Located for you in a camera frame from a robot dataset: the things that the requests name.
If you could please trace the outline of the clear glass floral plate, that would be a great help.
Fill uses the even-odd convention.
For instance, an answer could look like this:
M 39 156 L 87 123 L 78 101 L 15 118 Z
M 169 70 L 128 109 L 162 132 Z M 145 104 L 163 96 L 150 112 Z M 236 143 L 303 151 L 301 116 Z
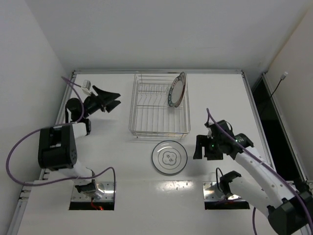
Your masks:
M 173 140 L 161 141 L 152 150 L 152 164 L 163 175 L 173 176 L 184 170 L 188 162 L 184 146 Z

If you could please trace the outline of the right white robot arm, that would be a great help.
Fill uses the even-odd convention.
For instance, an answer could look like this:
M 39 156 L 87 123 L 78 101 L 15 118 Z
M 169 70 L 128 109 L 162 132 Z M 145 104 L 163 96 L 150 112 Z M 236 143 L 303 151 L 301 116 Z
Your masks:
M 251 183 L 237 171 L 216 174 L 216 183 L 210 189 L 218 202 L 225 202 L 237 195 L 259 210 L 273 230 L 279 235 L 291 235 L 304 226 L 313 226 L 313 196 L 307 190 L 297 190 L 276 173 L 244 134 L 234 135 L 232 127 L 225 120 L 207 121 L 207 135 L 198 135 L 193 158 L 204 156 L 230 156 L 241 165 L 255 180 Z

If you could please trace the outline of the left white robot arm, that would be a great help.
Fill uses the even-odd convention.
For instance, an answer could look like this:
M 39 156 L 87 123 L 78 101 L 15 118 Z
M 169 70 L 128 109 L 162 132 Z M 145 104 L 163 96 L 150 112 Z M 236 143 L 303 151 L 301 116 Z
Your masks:
M 70 98 L 66 102 L 63 125 L 40 130 L 38 164 L 42 169 L 60 172 L 74 182 L 79 193 L 99 200 L 105 194 L 105 187 L 96 180 L 94 171 L 78 160 L 75 140 L 91 133 L 90 115 L 98 110 L 109 113 L 121 102 L 119 93 L 92 88 L 84 101 Z

